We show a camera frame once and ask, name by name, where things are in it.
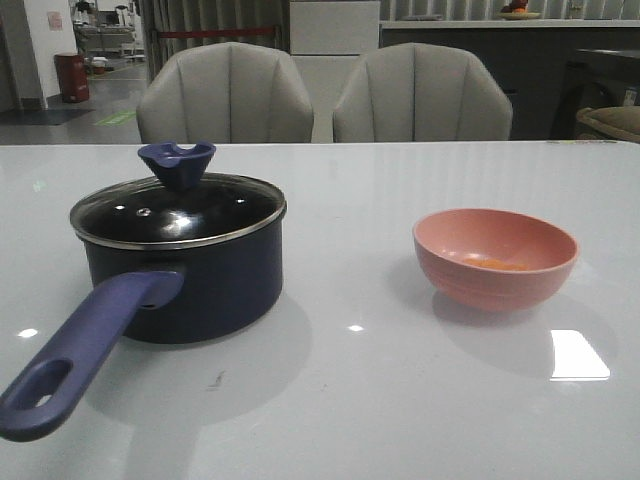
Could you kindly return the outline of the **glass lid blue knob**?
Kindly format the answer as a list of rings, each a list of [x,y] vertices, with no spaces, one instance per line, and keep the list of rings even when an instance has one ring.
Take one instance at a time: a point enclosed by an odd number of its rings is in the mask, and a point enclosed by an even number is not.
[[[208,173],[216,147],[174,142],[138,149],[151,177],[111,185],[79,200],[70,211],[77,236],[124,250],[168,251],[241,238],[277,221],[283,192],[261,179]]]

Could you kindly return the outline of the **orange ham slices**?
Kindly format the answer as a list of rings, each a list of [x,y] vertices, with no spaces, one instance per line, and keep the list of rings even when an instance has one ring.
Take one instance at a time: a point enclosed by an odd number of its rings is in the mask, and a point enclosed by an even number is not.
[[[528,265],[512,261],[504,261],[496,258],[464,258],[463,263],[490,270],[500,271],[529,271]]]

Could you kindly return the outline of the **pink bowl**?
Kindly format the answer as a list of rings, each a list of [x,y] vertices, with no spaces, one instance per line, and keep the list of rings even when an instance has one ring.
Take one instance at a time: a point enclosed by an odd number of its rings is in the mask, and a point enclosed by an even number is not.
[[[447,297],[476,309],[510,312],[534,307],[564,284],[579,256],[565,230],[521,213],[461,208],[432,213],[413,228],[427,279]],[[477,268],[464,258],[523,263],[529,271]]]

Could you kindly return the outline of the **right grey upholstered chair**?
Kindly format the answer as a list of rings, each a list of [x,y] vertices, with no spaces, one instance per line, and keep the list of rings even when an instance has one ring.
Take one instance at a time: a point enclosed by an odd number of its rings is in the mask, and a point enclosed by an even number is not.
[[[513,108],[484,63],[445,46],[363,54],[332,112],[336,143],[506,141]]]

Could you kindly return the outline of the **grey upholstered chair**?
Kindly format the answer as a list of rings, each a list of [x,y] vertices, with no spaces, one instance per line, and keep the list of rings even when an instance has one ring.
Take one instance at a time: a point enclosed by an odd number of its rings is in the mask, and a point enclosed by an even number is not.
[[[314,111],[292,57],[228,42],[173,55],[136,111],[141,141],[308,143]]]
[[[336,143],[506,141],[513,108],[484,63],[445,46],[363,54],[332,112]]]

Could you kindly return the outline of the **left grey upholstered chair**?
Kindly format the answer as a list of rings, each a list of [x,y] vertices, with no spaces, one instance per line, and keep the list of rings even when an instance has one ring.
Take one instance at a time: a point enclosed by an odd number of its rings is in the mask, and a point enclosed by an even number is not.
[[[136,111],[141,141],[308,143],[314,111],[292,57],[228,42],[173,55]]]

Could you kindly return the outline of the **white cabinet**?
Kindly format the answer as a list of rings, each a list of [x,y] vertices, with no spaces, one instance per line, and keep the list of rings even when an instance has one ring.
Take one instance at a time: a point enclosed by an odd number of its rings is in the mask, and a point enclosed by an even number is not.
[[[378,1],[292,1],[290,53],[314,108],[312,141],[333,141],[332,112],[357,58],[379,44]]]

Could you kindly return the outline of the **dark grey counter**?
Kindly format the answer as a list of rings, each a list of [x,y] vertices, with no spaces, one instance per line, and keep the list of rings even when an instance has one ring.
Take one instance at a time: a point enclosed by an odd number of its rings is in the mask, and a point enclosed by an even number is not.
[[[513,105],[513,140],[551,137],[565,64],[577,49],[636,49],[637,20],[383,21],[380,45],[425,43],[474,53]]]

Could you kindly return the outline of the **fruit plate on counter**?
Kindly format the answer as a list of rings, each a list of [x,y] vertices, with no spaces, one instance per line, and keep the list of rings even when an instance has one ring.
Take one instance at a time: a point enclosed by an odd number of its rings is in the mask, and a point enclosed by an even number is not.
[[[504,20],[539,19],[541,14],[530,11],[528,3],[528,0],[511,0],[500,9],[498,17]]]

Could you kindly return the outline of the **red trash bin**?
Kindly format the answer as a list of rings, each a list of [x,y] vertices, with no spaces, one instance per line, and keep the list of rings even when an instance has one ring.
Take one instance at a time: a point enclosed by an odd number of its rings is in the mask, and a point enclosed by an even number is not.
[[[77,53],[59,53],[54,56],[62,100],[79,103],[90,98],[84,57]]]

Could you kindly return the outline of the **dark washing machine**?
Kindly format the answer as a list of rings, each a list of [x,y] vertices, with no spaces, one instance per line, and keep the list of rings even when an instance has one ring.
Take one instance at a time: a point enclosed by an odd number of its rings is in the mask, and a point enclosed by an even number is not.
[[[570,139],[585,108],[639,105],[639,50],[578,49],[565,64],[550,137]]]

